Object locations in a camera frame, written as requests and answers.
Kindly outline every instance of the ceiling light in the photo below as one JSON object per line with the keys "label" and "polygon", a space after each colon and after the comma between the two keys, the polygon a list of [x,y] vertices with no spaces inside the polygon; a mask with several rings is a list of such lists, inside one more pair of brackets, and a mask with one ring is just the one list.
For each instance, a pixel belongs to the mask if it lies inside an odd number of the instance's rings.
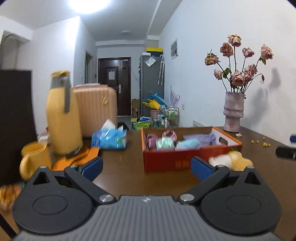
{"label": "ceiling light", "polygon": [[107,7],[110,0],[69,0],[70,7],[77,13],[90,14]]}
{"label": "ceiling light", "polygon": [[121,31],[121,34],[130,34],[131,32],[129,30],[124,30],[124,31]]}

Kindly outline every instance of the brown door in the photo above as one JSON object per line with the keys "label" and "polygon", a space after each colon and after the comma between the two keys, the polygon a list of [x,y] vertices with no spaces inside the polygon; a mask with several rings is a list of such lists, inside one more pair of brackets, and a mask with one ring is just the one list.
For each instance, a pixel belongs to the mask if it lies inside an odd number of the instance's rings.
{"label": "brown door", "polygon": [[131,115],[131,58],[100,58],[98,82],[117,92],[118,115]]}

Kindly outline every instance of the dried rose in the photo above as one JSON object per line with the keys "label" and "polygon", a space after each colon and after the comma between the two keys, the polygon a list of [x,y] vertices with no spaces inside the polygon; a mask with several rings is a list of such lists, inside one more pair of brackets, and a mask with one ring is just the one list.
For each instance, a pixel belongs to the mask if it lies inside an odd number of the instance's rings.
{"label": "dried rose", "polygon": [[214,70],[214,76],[216,77],[216,79],[221,80],[222,76],[223,76],[223,72],[221,70]]}
{"label": "dried rose", "polygon": [[230,57],[233,55],[233,48],[229,43],[223,43],[222,47],[220,48],[220,53],[222,53],[223,56]]}
{"label": "dried rose", "polygon": [[205,65],[212,65],[212,64],[216,64],[218,62],[220,62],[219,58],[216,55],[214,55],[213,53],[208,54],[207,57],[205,58]]}
{"label": "dried rose", "polygon": [[244,80],[243,80],[244,84],[247,84],[252,80],[252,77],[249,76],[248,74],[244,74],[243,77],[244,77]]}
{"label": "dried rose", "polygon": [[242,53],[244,54],[245,58],[252,57],[255,54],[250,48],[243,48]]}
{"label": "dried rose", "polygon": [[233,46],[233,47],[239,47],[241,46],[241,40],[242,38],[240,36],[238,36],[237,34],[232,34],[232,35],[228,35],[228,42]]}
{"label": "dried rose", "polygon": [[256,65],[251,64],[247,68],[244,69],[244,73],[248,74],[251,77],[254,77],[254,75],[258,72]]}
{"label": "dried rose", "polygon": [[271,49],[269,47],[263,44],[261,48],[261,55],[263,59],[268,60],[272,59],[273,53],[271,52]]}
{"label": "dried rose", "polygon": [[232,84],[235,86],[244,86],[244,78],[239,71],[231,75]]}

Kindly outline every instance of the yellow mug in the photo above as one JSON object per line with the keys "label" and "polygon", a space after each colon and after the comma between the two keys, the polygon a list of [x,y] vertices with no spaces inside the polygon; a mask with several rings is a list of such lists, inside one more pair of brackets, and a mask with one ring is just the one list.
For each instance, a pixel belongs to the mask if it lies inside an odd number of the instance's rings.
{"label": "yellow mug", "polygon": [[28,181],[40,166],[52,168],[46,142],[31,142],[23,147],[21,154],[20,175],[24,181]]}

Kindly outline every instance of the mug handle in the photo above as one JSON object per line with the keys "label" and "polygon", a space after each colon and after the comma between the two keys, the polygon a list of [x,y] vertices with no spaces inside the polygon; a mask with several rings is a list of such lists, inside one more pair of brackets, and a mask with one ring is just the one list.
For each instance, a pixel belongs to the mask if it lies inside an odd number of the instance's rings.
{"label": "mug handle", "polygon": [[28,172],[28,161],[29,161],[29,155],[26,155],[23,157],[20,163],[20,176],[24,181],[28,181],[31,178]]}

